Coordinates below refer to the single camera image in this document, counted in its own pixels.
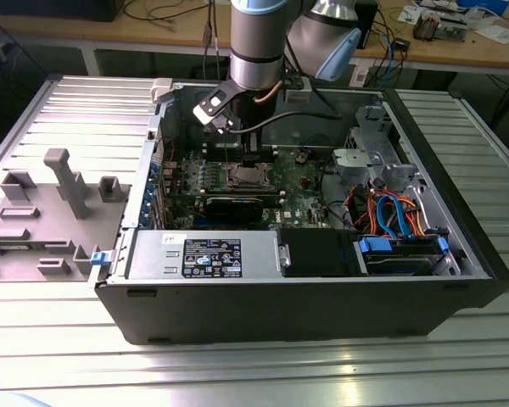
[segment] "power supply label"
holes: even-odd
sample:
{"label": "power supply label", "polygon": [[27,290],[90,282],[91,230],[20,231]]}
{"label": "power supply label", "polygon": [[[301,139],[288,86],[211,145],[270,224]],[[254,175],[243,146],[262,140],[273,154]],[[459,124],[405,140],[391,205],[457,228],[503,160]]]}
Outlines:
{"label": "power supply label", "polygon": [[185,278],[242,276],[239,239],[187,239],[183,254]]}

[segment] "metal slotted surface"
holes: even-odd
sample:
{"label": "metal slotted surface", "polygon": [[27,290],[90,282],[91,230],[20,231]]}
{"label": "metal slotted surface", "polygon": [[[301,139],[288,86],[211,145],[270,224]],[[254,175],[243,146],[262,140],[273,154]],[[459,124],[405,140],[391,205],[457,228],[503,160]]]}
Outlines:
{"label": "metal slotted surface", "polygon": [[[49,148],[67,148],[70,168],[80,171],[86,183],[117,176],[131,185],[154,114],[152,83],[81,76],[46,82],[27,109],[30,117],[10,132],[14,140],[1,157],[0,182],[8,170],[27,170],[36,183],[56,183],[43,157]],[[0,188],[0,200],[3,196]]]}
{"label": "metal slotted surface", "polygon": [[509,268],[509,151],[449,93],[398,93]]}
{"label": "metal slotted surface", "polygon": [[[498,156],[490,143],[434,149]],[[509,192],[509,182],[491,185],[500,186],[491,195]],[[509,237],[509,225],[486,228]],[[509,292],[429,337],[134,346],[86,283],[0,284],[0,389],[75,407],[104,397],[130,406],[509,406]]]}

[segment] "wooden workbench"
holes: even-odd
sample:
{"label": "wooden workbench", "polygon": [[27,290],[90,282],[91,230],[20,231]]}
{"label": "wooden workbench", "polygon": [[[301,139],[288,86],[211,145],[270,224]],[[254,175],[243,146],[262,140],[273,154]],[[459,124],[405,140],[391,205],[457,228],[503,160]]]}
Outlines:
{"label": "wooden workbench", "polygon": [[[173,4],[172,0],[147,0],[150,8],[166,5],[166,2]],[[176,14],[202,4],[202,0],[187,0],[180,6],[159,10],[158,15]],[[486,73],[509,73],[509,44],[501,45],[475,32],[469,32],[464,42],[420,42],[413,39],[412,25],[396,21],[400,15],[399,9],[408,2],[384,0],[382,4],[383,14],[396,36],[411,42],[406,67],[409,64],[412,68],[433,70],[455,70],[453,67],[456,67],[456,71],[474,72],[481,69],[487,70]],[[143,0],[134,2],[129,7],[129,12],[145,17]],[[25,40],[39,44],[78,47],[83,52],[89,74],[97,75],[99,72],[95,70],[98,71],[98,63],[93,56],[94,49],[201,53],[206,18],[205,9],[177,17],[175,32],[147,21],[132,19],[123,13],[111,23],[2,15],[0,23],[21,42]],[[230,6],[217,5],[217,19],[219,40],[223,53],[226,54],[226,48],[230,47]],[[384,58],[384,54],[379,40],[372,35],[366,49],[356,51],[355,61],[364,60],[364,65],[368,66],[374,64],[375,59]]]}

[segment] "motherboard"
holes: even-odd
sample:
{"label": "motherboard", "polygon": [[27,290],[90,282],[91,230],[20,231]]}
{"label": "motherboard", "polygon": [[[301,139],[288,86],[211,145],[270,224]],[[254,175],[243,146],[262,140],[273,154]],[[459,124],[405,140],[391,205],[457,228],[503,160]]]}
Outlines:
{"label": "motherboard", "polygon": [[273,162],[244,166],[190,151],[165,164],[166,228],[275,230],[327,228],[310,152],[278,149]]}

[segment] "circuit board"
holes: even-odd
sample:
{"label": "circuit board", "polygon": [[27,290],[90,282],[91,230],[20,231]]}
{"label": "circuit board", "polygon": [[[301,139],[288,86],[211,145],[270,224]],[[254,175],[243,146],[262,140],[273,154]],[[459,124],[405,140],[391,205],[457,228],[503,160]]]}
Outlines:
{"label": "circuit board", "polygon": [[[179,162],[174,185],[167,194],[168,209],[175,229],[274,230],[279,227],[326,228],[317,178],[316,161],[297,164],[297,149],[280,149],[273,163],[238,172],[238,163],[211,162],[199,152],[189,152]],[[238,186],[234,177],[249,176]],[[252,198],[263,203],[256,222],[215,222],[204,215],[204,206],[214,197]]]}

